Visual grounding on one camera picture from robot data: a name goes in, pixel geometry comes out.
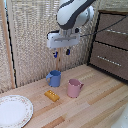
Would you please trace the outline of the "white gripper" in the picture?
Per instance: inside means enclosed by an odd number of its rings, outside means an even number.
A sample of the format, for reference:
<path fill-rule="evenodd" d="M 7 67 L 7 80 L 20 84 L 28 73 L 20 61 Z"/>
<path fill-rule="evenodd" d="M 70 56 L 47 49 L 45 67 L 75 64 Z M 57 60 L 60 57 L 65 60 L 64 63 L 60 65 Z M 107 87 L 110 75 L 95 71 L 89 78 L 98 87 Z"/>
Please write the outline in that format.
<path fill-rule="evenodd" d="M 47 34 L 47 47 L 54 49 L 54 57 L 57 58 L 58 51 L 55 48 L 61 48 L 66 46 L 73 46 L 79 43 L 80 34 L 74 33 L 70 36 L 63 36 L 59 31 L 50 32 Z M 70 55 L 71 48 L 66 50 L 66 55 Z"/>

